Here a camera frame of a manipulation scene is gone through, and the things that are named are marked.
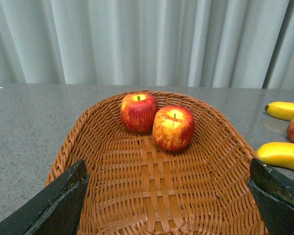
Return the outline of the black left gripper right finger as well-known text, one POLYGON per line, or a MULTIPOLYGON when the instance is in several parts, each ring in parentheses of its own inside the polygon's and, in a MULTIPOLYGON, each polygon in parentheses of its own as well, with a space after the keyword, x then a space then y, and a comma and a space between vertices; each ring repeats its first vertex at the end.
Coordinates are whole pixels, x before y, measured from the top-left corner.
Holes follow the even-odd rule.
POLYGON ((270 235, 294 235, 294 181, 253 158, 248 187, 270 235))

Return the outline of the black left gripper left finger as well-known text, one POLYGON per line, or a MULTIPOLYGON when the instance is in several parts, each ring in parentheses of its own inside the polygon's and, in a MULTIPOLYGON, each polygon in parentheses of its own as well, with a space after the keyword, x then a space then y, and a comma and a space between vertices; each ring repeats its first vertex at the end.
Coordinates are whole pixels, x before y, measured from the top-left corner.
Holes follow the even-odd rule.
POLYGON ((77 234, 88 182, 85 161, 79 160, 0 222, 0 235, 77 234))

